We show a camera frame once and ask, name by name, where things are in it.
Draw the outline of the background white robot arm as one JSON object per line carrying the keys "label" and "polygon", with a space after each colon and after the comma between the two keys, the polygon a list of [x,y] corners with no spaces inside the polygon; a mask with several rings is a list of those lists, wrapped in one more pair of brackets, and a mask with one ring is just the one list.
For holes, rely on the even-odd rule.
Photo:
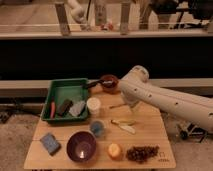
{"label": "background white robot arm", "polygon": [[89,31],[90,25],[85,17],[85,10],[78,0],[67,0],[68,6],[71,9],[71,16],[73,20],[80,25],[82,30]]}

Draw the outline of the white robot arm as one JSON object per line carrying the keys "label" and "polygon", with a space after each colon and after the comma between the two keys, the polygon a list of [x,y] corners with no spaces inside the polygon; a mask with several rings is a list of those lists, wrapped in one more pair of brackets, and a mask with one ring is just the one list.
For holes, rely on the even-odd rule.
{"label": "white robot arm", "polygon": [[136,65],[119,80],[118,87],[127,104],[134,106],[144,101],[213,133],[213,99],[160,88],[148,79],[147,69]]}

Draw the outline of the wheeled robot base stand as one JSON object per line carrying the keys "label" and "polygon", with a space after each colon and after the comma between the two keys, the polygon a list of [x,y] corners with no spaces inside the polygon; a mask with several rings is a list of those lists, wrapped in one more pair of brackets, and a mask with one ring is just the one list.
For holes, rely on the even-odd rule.
{"label": "wheeled robot base stand", "polygon": [[197,125],[190,123],[186,129],[182,128],[180,124],[177,125],[179,136],[182,140],[187,140],[191,137],[199,138],[199,143],[201,143],[207,136],[208,132]]}

